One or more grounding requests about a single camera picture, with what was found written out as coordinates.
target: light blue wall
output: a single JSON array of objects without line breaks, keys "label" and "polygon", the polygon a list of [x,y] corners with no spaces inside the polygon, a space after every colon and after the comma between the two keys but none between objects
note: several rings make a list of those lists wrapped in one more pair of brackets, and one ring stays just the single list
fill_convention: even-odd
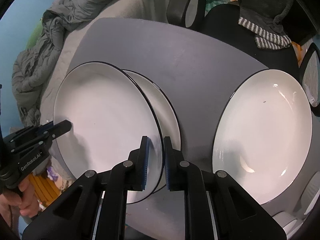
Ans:
[{"label": "light blue wall", "polygon": [[22,127],[11,92],[12,66],[25,49],[33,29],[54,0],[15,0],[0,20],[1,130],[8,135],[11,126]]}]

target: dark gray towel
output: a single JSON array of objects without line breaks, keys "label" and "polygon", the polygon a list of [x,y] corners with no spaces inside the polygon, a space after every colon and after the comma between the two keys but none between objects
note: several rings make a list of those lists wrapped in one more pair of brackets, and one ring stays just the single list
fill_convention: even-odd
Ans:
[{"label": "dark gray towel", "polygon": [[238,0],[239,25],[256,34],[261,49],[283,49],[291,44],[281,25],[294,0]]}]

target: silver bolt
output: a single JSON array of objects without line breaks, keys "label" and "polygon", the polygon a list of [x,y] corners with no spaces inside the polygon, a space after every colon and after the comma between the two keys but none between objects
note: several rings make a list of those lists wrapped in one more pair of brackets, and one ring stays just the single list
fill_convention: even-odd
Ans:
[{"label": "silver bolt", "polygon": [[220,177],[220,178],[225,178],[227,176],[227,173],[225,171],[218,171],[217,172],[217,175]]},{"label": "silver bolt", "polygon": [[124,161],[123,162],[123,166],[124,167],[130,167],[130,166],[132,166],[133,165],[133,162],[132,161]]},{"label": "silver bolt", "polygon": [[94,171],[93,170],[88,170],[85,172],[84,174],[87,178],[90,178],[94,175]]},{"label": "silver bolt", "polygon": [[181,161],[181,162],[180,162],[180,166],[181,166],[181,167],[188,167],[189,165],[190,165],[190,163],[187,162],[187,161]]}]

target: black and white striped fabric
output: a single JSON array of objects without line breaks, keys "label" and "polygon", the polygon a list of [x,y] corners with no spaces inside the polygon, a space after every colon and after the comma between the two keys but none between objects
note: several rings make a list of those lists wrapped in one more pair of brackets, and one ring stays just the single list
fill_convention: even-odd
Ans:
[{"label": "black and white striped fabric", "polygon": [[287,35],[281,36],[268,32],[243,17],[239,18],[238,24],[256,34],[255,41],[259,49],[283,49],[289,47],[291,44],[291,40]]}]

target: table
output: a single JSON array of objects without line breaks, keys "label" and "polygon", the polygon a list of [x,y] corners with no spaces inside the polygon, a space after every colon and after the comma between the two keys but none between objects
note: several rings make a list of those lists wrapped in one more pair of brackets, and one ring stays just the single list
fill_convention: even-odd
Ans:
[{"label": "table", "polygon": [[[185,28],[139,19],[102,18],[82,39],[69,67],[104,61],[150,78],[171,101],[181,126],[186,160],[211,171],[212,143],[220,115],[236,88],[267,69],[249,55],[217,39]],[[320,123],[314,115],[307,160],[294,182],[263,205],[270,215],[294,213],[300,195],[320,167]],[[184,239],[183,192],[166,188],[127,205],[126,223],[156,239]]]}]

